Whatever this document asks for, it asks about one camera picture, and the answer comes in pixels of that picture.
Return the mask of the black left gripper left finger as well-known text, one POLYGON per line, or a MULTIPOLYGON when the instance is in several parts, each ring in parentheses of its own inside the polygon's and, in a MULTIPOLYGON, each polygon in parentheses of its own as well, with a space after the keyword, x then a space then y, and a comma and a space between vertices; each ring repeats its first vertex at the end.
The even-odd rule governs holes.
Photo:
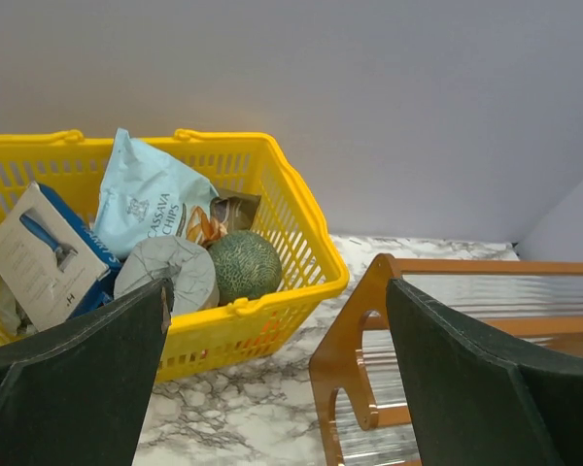
POLYGON ((0 465, 129 465, 171 324, 173 284, 0 347, 0 465))

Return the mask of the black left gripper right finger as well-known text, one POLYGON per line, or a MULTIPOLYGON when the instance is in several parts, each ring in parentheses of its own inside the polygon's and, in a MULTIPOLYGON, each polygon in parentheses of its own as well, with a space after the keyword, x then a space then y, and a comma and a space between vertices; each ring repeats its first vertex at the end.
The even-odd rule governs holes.
POLYGON ((583 465, 583 358, 389 281, 386 306, 425 465, 583 465))

